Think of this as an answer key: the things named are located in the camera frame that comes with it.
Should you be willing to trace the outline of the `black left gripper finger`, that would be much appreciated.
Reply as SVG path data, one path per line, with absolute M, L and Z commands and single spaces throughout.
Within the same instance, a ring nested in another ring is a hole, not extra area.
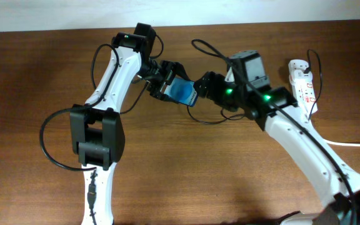
M 171 102 L 171 103 L 178 103 L 173 97 L 169 96 L 168 94 L 164 93 L 164 88 L 166 87 L 166 84 L 150 84 L 150 96 L 153 98 L 156 98 L 160 101 L 164 102 Z
M 165 77 L 166 82 L 173 82 L 176 76 L 179 76 L 183 80 L 191 81 L 184 66 L 180 62 L 166 61 L 165 70 L 167 71 L 167 75 Z

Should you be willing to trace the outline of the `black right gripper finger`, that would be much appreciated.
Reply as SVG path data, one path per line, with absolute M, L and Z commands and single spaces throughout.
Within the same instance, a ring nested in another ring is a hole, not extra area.
M 200 89 L 197 91 L 200 98 L 209 99 L 215 103 L 222 103 L 224 100 L 221 89 Z
M 222 89 L 226 85 L 224 78 L 222 74 L 208 71 L 194 82 L 193 87 L 198 94 L 208 94 Z

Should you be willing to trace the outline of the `blue Galaxy smartphone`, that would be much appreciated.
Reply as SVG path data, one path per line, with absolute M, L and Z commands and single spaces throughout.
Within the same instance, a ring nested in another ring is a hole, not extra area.
M 175 77 L 164 92 L 175 103 L 181 103 L 193 107 L 198 99 L 198 93 L 194 88 L 194 81 Z

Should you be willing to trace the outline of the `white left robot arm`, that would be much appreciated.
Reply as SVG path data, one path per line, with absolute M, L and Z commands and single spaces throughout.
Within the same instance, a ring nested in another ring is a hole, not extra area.
M 124 152 L 121 108 L 131 81 L 146 81 L 150 95 L 160 101 L 194 106 L 198 93 L 182 64 L 151 56 L 157 34 L 138 23 L 132 34 L 120 32 L 109 47 L 109 64 L 84 106 L 70 112 L 72 148 L 84 173 L 83 224 L 114 224 L 111 206 L 113 174 Z

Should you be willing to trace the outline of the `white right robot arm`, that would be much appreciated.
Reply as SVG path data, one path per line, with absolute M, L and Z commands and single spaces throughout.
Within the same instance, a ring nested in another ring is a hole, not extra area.
M 268 78 L 232 80 L 207 72 L 194 83 L 196 92 L 222 108 L 244 115 L 291 156 L 323 205 L 319 213 L 289 213 L 272 224 L 360 224 L 360 174 L 348 166 L 303 117 L 296 99 L 284 87 L 273 89 Z

